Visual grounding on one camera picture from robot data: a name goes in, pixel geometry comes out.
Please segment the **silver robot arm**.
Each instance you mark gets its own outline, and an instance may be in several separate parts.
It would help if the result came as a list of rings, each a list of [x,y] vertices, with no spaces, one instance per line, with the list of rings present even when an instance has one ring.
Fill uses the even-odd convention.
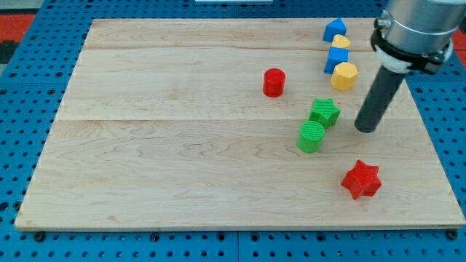
[[[465,0],[390,0],[374,21],[371,46],[389,71],[436,74],[464,16]]]

